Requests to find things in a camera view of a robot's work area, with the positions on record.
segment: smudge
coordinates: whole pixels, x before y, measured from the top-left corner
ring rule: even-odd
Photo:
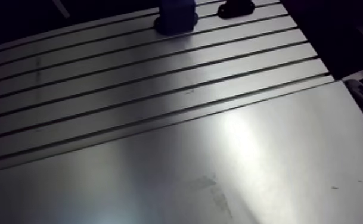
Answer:
[[[190,89],[188,92],[186,92],[185,94],[193,94],[194,93],[194,89]]]
[[[188,189],[190,191],[200,191],[210,186],[216,185],[216,182],[207,176],[202,176],[188,183]]]
[[[232,219],[231,210],[228,207],[227,198],[223,194],[223,191],[218,187],[213,187],[210,192],[213,195],[213,200],[215,201],[216,207],[220,211],[226,212],[228,216]]]

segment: blue clamp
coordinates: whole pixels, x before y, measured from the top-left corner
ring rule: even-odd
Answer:
[[[155,20],[154,28],[166,36],[193,31],[198,22],[195,7],[195,0],[161,0],[160,16]]]

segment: black clamp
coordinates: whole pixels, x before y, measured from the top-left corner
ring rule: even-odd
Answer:
[[[253,13],[255,4],[251,0],[227,0],[218,9],[220,18],[234,18]]]

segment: dark background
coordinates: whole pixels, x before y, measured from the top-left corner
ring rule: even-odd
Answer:
[[[281,0],[331,74],[340,79],[363,69],[363,1]],[[72,24],[158,6],[158,0],[0,0],[0,43]]]

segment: gray metal part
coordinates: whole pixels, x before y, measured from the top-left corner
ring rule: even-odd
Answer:
[[[117,222],[363,223],[363,114],[337,82],[0,171],[0,223]]]

